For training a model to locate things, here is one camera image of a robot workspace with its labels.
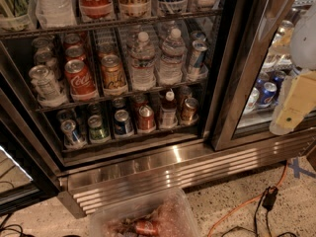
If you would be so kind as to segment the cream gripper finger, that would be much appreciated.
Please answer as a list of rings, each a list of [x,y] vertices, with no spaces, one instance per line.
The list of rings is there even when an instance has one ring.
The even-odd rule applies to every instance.
[[[316,72],[303,70],[299,75],[286,76],[279,92],[269,130],[274,135],[294,131],[316,108]]]

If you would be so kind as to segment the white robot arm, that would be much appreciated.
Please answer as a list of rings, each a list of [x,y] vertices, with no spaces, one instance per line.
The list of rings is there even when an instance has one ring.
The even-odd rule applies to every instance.
[[[291,42],[292,63],[301,68],[296,76],[286,76],[279,92],[269,130],[288,134],[316,108],[316,4],[296,23]]]

